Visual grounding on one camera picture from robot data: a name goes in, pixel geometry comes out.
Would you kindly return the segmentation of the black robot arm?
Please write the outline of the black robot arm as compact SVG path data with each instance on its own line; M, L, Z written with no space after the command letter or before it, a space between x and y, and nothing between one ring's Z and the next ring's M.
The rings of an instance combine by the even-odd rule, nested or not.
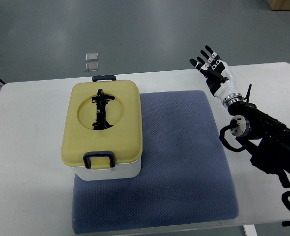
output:
M201 54L202 58L190 59L190 63L232 116L229 125L220 130L223 146L233 152L248 151L253 166L277 175L281 185L290 188L290 129L250 103L249 94L242 96L228 64L212 48L205 46Z

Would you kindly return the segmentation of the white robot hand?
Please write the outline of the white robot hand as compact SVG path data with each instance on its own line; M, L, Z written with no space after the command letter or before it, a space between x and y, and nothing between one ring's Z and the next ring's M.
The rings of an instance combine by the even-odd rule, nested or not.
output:
M207 63L201 58L190 59L190 63L200 72L206 71L206 84L211 94L220 99L222 104L232 104L241 100L241 93L236 88L235 77L228 64L220 59L220 56L208 45L205 49L210 53L208 55L204 50L200 53L205 57Z

